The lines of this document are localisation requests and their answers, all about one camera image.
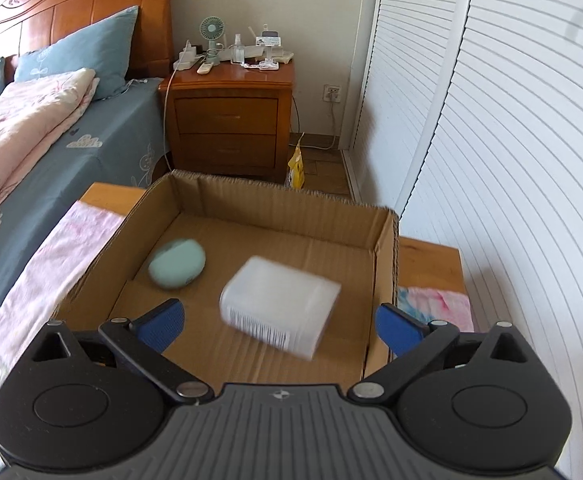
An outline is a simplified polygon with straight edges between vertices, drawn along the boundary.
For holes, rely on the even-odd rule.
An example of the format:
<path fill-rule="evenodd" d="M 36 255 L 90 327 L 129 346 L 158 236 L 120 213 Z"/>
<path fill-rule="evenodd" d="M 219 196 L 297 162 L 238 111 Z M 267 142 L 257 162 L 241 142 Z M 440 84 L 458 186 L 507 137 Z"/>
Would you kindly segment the white louvered closet door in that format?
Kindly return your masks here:
<path fill-rule="evenodd" d="M 525 334 L 583 479 L 583 0 L 376 0 L 348 168 L 403 235 L 459 250 L 478 328 Z"/>

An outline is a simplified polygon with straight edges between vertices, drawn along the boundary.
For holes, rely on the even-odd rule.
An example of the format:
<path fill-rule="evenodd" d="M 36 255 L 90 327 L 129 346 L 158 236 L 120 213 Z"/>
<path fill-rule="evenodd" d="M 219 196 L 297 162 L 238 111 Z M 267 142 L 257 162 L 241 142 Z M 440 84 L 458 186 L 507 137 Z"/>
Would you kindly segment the small green desk fan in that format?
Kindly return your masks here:
<path fill-rule="evenodd" d="M 208 41 L 206 64 L 211 64 L 212 66 L 220 64 L 220 52 L 223 49 L 220 40 L 224 36 L 224 29 L 224 22 L 218 16 L 208 16 L 200 23 L 200 35 L 204 40 Z"/>

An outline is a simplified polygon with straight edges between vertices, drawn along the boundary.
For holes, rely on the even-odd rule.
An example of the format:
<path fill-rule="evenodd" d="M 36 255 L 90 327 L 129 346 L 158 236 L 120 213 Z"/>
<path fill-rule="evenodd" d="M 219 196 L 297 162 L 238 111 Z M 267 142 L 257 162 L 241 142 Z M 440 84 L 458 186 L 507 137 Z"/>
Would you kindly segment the brown cardboard box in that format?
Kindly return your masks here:
<path fill-rule="evenodd" d="M 93 330 L 175 298 L 185 326 L 165 354 L 212 388 L 349 388 L 389 362 L 375 313 L 397 281 L 392 210 L 177 171 L 142 196 L 56 315 Z"/>

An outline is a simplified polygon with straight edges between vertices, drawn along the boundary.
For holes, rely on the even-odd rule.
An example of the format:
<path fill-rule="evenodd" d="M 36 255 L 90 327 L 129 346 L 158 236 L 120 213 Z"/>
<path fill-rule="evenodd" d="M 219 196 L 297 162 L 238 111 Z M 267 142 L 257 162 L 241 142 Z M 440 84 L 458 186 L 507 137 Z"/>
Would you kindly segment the white power strip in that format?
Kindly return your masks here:
<path fill-rule="evenodd" d="M 180 50 L 178 58 L 173 63 L 173 70 L 176 70 L 177 72 L 180 72 L 181 70 L 190 70 L 192 66 L 195 66 L 202 58 L 203 55 L 199 54 L 196 47 L 187 40 L 185 47 Z"/>

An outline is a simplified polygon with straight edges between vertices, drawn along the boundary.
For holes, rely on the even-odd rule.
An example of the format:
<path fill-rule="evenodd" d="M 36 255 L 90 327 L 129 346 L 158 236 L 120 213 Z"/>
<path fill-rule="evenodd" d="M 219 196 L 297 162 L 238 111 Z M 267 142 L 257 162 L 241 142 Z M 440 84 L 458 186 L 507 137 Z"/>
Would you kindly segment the clear spray bottle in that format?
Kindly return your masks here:
<path fill-rule="evenodd" d="M 246 63 L 246 55 L 244 55 L 244 45 L 241 41 L 241 34 L 237 32 L 234 37 L 232 50 L 232 63 L 243 66 Z"/>

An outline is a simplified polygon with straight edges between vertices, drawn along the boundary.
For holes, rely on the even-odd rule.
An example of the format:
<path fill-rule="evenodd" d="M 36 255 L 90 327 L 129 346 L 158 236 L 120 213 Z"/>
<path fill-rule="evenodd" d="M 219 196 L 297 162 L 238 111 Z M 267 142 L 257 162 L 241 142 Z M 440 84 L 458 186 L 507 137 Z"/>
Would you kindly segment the pink floral quilt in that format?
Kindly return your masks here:
<path fill-rule="evenodd" d="M 8 84 L 0 96 L 0 203 L 78 121 L 98 84 L 91 68 Z"/>

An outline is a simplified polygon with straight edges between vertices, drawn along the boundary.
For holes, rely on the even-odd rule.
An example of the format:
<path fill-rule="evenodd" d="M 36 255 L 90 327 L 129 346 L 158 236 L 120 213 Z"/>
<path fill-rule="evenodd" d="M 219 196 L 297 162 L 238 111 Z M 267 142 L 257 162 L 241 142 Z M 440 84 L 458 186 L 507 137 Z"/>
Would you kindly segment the pink floral bedsheet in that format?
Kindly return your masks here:
<path fill-rule="evenodd" d="M 0 306 L 0 386 L 122 221 L 76 202 L 34 252 Z"/>

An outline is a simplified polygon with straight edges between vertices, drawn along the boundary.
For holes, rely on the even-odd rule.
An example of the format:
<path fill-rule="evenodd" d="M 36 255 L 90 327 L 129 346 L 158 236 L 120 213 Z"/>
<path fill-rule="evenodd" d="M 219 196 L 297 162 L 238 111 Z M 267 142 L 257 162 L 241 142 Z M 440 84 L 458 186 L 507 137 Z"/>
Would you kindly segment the green oval soap case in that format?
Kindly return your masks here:
<path fill-rule="evenodd" d="M 148 273 L 151 281 L 164 289 L 188 285 L 201 274 L 206 253 L 195 240 L 179 238 L 163 245 L 151 258 Z"/>

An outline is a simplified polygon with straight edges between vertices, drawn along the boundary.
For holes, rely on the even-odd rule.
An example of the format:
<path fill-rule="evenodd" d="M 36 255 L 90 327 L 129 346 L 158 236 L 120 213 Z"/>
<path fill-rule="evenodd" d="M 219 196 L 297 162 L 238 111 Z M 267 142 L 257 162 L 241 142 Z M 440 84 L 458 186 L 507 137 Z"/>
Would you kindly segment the white translucent plastic box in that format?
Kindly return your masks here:
<path fill-rule="evenodd" d="M 340 292 L 337 282 L 253 256 L 223 288 L 221 317 L 264 344 L 310 361 Z"/>

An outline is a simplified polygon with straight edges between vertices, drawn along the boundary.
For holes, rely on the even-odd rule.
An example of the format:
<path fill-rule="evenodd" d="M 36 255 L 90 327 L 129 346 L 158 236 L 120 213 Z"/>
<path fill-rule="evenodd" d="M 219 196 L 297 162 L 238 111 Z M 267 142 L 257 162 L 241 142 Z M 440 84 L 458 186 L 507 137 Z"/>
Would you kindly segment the yellow bag on floor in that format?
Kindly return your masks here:
<path fill-rule="evenodd" d="M 287 167 L 287 185 L 295 190 L 301 190 L 305 186 L 305 164 L 300 144 L 295 146 L 293 154 L 287 162 Z"/>

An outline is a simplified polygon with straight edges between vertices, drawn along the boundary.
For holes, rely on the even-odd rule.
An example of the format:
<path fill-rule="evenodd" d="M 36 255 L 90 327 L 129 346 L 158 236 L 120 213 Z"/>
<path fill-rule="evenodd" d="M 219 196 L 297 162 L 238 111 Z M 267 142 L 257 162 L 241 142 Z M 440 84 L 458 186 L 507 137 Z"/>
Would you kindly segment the wooden headboard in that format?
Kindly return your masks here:
<path fill-rule="evenodd" d="M 5 0 L 0 4 L 0 56 L 14 78 L 19 56 L 116 14 L 138 7 L 130 77 L 164 77 L 174 61 L 171 0 Z"/>

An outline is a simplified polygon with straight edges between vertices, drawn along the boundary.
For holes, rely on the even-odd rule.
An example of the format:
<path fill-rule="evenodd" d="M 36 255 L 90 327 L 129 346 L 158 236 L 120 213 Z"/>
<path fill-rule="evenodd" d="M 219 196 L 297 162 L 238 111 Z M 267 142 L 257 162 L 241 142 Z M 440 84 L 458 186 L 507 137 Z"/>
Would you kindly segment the wooden nightstand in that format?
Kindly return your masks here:
<path fill-rule="evenodd" d="M 222 63 L 206 75 L 183 70 L 158 87 L 176 169 L 286 179 L 295 66 L 247 70 Z"/>

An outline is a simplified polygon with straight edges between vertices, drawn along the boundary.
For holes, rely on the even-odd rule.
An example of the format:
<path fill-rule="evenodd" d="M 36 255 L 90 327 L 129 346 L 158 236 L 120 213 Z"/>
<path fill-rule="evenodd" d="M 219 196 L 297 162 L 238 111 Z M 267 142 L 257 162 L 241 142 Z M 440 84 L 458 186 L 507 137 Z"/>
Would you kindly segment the wall power outlet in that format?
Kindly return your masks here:
<path fill-rule="evenodd" d="M 325 84 L 323 89 L 323 101 L 328 103 L 339 103 L 341 87 L 337 84 Z"/>

